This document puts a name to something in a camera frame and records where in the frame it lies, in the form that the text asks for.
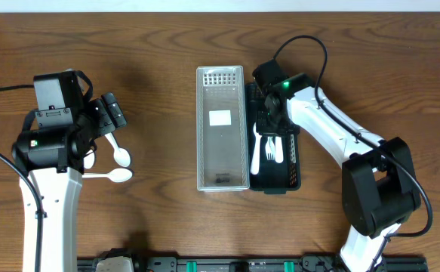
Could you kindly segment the white fork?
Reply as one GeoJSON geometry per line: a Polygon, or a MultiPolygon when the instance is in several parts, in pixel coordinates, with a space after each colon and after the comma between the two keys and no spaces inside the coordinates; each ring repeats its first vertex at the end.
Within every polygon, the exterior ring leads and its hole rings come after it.
{"type": "Polygon", "coordinates": [[[273,143],[273,137],[271,136],[266,140],[265,152],[268,161],[273,161],[275,159],[275,144],[273,143]]]}
{"type": "Polygon", "coordinates": [[[283,163],[284,154],[283,154],[283,143],[281,137],[275,138],[275,161],[277,163],[283,163]]]}

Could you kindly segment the white spoon bowl down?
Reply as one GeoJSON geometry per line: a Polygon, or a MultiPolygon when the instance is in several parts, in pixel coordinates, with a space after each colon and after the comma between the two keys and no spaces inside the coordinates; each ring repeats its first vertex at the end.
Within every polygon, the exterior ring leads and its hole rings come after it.
{"type": "Polygon", "coordinates": [[[128,167],[131,164],[129,152],[118,145],[113,133],[108,133],[105,135],[105,137],[113,148],[113,157],[115,162],[121,167],[128,167]]]}

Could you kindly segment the white spoon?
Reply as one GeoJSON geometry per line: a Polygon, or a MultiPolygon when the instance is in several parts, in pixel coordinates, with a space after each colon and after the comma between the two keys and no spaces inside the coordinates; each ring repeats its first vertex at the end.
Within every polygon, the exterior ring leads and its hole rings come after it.
{"type": "Polygon", "coordinates": [[[260,142],[262,136],[257,132],[257,123],[254,123],[253,126],[254,133],[254,151],[251,160],[251,174],[257,175],[260,170],[260,142]]]}
{"type": "Polygon", "coordinates": [[[95,152],[93,150],[89,150],[88,153],[86,154],[86,156],[84,157],[83,161],[84,161],[84,168],[85,169],[90,169],[94,166],[95,163],[95,152]]]}

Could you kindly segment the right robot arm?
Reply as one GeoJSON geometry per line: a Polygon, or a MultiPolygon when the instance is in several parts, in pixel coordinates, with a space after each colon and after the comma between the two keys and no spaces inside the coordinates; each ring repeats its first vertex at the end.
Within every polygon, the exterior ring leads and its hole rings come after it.
{"type": "Polygon", "coordinates": [[[301,73],[288,76],[271,59],[252,73],[265,97],[261,134],[302,128],[334,158],[342,172],[342,204],[350,224],[340,259],[350,271],[373,271],[398,229],[421,205],[411,151],[401,138],[389,141],[362,128],[301,73]]]}

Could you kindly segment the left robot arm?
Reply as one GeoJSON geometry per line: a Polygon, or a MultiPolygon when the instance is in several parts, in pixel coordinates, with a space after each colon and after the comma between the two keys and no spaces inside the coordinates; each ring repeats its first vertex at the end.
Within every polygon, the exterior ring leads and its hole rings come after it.
{"type": "Polygon", "coordinates": [[[22,173],[25,216],[23,270],[76,271],[76,220],[85,160],[94,159],[95,140],[127,121],[114,94],[93,97],[80,70],[35,76],[37,108],[31,110],[12,146],[22,173]]]}

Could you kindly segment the black plastic basket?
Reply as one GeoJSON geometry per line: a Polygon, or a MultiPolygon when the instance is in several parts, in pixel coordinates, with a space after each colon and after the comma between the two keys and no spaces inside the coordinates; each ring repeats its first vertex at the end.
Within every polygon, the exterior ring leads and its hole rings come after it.
{"type": "MultiPolygon", "coordinates": [[[[253,132],[257,114],[264,113],[265,99],[261,96],[254,82],[245,85],[246,120],[248,125],[248,152],[250,163],[253,162],[255,136],[253,132]]],[[[265,194],[285,194],[288,191],[298,190],[301,186],[300,159],[298,152],[298,134],[300,129],[294,130],[293,134],[282,136],[282,149],[284,160],[277,163],[275,160],[266,158],[266,136],[260,142],[260,167],[259,173],[250,174],[250,189],[262,191],[265,194]]]]}

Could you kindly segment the clear plastic basket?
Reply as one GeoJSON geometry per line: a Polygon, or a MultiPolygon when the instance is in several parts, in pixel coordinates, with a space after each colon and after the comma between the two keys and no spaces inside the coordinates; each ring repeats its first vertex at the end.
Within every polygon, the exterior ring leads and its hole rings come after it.
{"type": "Polygon", "coordinates": [[[197,189],[247,190],[250,186],[245,81],[242,66],[196,70],[197,189]]]}

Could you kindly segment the white spoon lying sideways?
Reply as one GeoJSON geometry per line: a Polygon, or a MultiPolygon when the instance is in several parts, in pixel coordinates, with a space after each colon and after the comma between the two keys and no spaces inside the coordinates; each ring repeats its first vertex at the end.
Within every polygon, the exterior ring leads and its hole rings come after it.
{"type": "Polygon", "coordinates": [[[133,177],[133,172],[127,168],[115,168],[108,173],[84,173],[83,178],[107,178],[114,183],[123,183],[133,177]]]}

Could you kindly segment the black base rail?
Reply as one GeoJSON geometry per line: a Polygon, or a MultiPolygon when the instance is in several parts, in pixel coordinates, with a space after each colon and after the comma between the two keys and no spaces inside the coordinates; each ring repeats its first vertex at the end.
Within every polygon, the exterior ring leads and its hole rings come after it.
{"type": "Polygon", "coordinates": [[[178,258],[142,256],[129,249],[111,249],[96,258],[79,258],[79,272],[324,272],[348,271],[336,255],[299,258],[178,258]]]}

